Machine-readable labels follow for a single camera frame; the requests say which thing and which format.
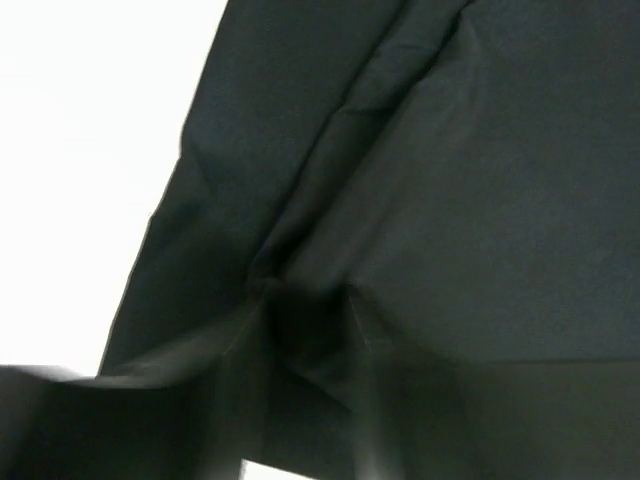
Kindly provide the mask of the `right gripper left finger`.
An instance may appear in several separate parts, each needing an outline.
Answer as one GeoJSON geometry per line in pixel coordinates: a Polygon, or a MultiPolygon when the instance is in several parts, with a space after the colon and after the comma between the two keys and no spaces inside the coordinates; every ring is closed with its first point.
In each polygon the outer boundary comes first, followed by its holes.
{"type": "Polygon", "coordinates": [[[5,479],[235,479],[262,446],[270,349],[257,303],[112,375],[1,370],[5,479]]]}

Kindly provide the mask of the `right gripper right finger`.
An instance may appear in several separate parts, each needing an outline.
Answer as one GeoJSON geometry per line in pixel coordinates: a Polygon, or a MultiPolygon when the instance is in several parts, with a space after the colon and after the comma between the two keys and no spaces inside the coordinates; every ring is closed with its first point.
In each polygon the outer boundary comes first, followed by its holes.
{"type": "Polygon", "coordinates": [[[455,362],[347,298],[359,479],[635,479],[637,361],[455,362]]]}

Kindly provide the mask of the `black cloth placemat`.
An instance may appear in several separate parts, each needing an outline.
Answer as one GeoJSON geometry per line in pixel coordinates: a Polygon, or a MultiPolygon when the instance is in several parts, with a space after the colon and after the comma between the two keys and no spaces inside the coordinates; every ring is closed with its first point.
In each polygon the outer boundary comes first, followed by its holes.
{"type": "Polygon", "coordinates": [[[260,460],[356,479],[347,298],[455,362],[639,364],[635,1],[231,1],[100,371],[257,299],[260,460]]]}

